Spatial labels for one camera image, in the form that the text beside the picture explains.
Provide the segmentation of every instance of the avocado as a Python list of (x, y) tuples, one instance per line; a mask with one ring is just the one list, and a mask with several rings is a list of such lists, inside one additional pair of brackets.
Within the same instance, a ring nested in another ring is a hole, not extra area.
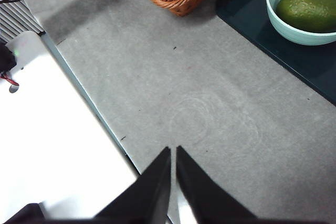
[(336, 0), (281, 0), (276, 14), (300, 30), (312, 33), (336, 31)]

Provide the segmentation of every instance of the gray table surface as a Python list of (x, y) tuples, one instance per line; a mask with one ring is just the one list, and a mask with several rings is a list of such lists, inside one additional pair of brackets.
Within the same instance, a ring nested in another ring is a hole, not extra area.
[(257, 216), (336, 223), (336, 108), (215, 0), (183, 18), (149, 0), (26, 1), (140, 171), (183, 145)]

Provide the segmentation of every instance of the table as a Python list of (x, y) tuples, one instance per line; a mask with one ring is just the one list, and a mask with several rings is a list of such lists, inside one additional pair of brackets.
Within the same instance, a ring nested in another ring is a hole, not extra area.
[(216, 17), (215, 0), (184, 18), (149, 0), (26, 1), (140, 172), (182, 145), (256, 215), (335, 223), (336, 108)]

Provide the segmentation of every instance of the red wire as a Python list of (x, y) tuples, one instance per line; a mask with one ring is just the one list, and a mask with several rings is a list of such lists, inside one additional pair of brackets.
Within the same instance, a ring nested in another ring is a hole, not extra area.
[(12, 85), (19, 86), (19, 83), (17, 83), (16, 81), (13, 81), (10, 77), (8, 77), (6, 73), (3, 73), (2, 75), (0, 75), (0, 78), (8, 81)]

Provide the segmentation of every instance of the dark green tray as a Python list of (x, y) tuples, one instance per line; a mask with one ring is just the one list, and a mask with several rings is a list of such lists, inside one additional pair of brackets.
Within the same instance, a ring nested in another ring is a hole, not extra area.
[(272, 27), (266, 0), (218, 0), (217, 15), (308, 86), (336, 105), (336, 42), (302, 46)]

